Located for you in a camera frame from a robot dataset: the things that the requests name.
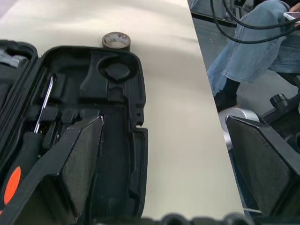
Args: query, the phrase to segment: black cable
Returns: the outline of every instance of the black cable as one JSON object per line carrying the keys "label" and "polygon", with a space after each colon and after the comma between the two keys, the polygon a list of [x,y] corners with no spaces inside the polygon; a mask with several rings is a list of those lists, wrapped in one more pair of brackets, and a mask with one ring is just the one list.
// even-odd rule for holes
{"label": "black cable", "polygon": [[243,23],[241,22],[238,18],[236,18],[234,16],[234,14],[230,11],[230,9],[228,8],[228,5],[226,3],[225,0],[222,0],[222,3],[224,5],[224,8],[226,10],[226,12],[229,14],[229,16],[239,25],[243,26],[243,27],[246,27],[248,29],[254,29],[254,30],[267,30],[267,29],[273,29],[273,28],[277,28],[277,27],[283,27],[283,26],[287,26],[287,25],[290,25],[294,22],[297,22],[297,21],[300,21],[300,18],[297,18],[297,19],[293,19],[293,20],[290,20],[290,21],[287,21],[287,22],[282,22],[280,24],[274,24],[274,25],[269,25],[269,26],[253,26],[253,25],[249,25],[249,24],[246,24],[246,23]]}
{"label": "black cable", "polygon": [[270,38],[267,38],[267,39],[263,39],[263,40],[258,40],[258,41],[242,41],[242,40],[238,40],[238,39],[235,39],[231,36],[229,36],[228,34],[226,34],[222,28],[220,27],[219,25],[219,22],[217,21],[216,19],[216,14],[215,14],[215,9],[214,9],[214,5],[213,5],[213,0],[210,0],[210,7],[211,7],[211,11],[212,11],[212,17],[213,17],[213,20],[218,28],[218,30],[225,36],[227,37],[228,39],[234,41],[234,42],[237,42],[237,43],[241,43],[241,44],[247,44],[247,45],[253,45],[253,44],[259,44],[259,43],[264,43],[264,42],[268,42],[268,41],[272,41],[272,40],[275,40],[277,38],[281,38],[285,35],[288,35],[292,32],[294,32],[295,30],[298,30],[300,27],[295,27],[293,29],[290,29],[282,34],[279,34],[277,36],[274,36],[274,37],[270,37]]}

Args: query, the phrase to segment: hand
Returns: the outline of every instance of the hand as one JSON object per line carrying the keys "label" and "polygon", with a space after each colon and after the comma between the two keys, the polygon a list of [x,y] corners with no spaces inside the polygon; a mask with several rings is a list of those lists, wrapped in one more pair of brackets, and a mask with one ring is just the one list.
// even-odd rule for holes
{"label": "hand", "polygon": [[[297,12],[300,12],[300,2],[294,5],[289,11],[289,13],[297,13]],[[295,27],[299,27],[299,26],[300,26],[300,22],[296,22]]]}
{"label": "hand", "polygon": [[289,13],[296,13],[296,12],[300,12],[300,2],[294,5],[289,11]]}

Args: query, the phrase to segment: tape roll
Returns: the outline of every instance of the tape roll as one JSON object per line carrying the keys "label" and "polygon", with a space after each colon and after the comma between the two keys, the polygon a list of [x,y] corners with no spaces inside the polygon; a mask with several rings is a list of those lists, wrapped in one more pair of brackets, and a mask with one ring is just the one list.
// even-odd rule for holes
{"label": "tape roll", "polygon": [[104,48],[130,51],[130,44],[130,37],[121,32],[111,32],[105,34],[102,38],[102,45]]}

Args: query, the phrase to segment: gray floor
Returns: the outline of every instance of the gray floor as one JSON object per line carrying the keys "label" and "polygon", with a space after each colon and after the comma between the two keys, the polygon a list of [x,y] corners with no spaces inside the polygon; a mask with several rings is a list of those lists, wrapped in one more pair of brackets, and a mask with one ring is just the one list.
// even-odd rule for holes
{"label": "gray floor", "polygon": [[[215,7],[221,9],[221,2],[214,2]],[[209,0],[199,0],[194,10],[210,13],[209,7]],[[204,63],[206,69],[208,69],[213,60],[228,43],[228,39],[218,31],[215,24],[198,19],[193,20]],[[234,34],[233,28],[223,28],[228,34]],[[283,93],[287,98],[290,98],[297,91],[296,87],[290,85],[279,75],[272,71],[267,71],[264,76],[256,80],[253,84],[241,84],[238,90],[238,103],[242,108],[250,109],[259,115],[263,115],[273,108],[269,101],[273,95]]]}

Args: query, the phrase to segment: person's leg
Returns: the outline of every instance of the person's leg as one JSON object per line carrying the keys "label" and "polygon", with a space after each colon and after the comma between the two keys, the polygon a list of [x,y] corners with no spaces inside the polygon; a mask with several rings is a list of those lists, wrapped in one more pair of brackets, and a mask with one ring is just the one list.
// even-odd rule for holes
{"label": "person's leg", "polygon": [[287,36],[269,68],[281,73],[300,73],[300,30]]}
{"label": "person's leg", "polygon": [[[244,23],[260,26],[278,24],[285,22],[283,13],[288,10],[289,6],[286,3],[268,0],[258,5],[241,20]],[[281,27],[270,30],[251,30],[238,26],[235,38],[246,41],[261,40],[276,36],[284,32],[285,29],[285,27]],[[226,46],[208,70],[218,111],[236,104],[236,93],[222,91],[226,87],[226,81],[230,79],[240,83],[251,83],[264,74],[277,58],[284,39],[285,37],[282,37],[256,45],[245,45],[231,41]]]}

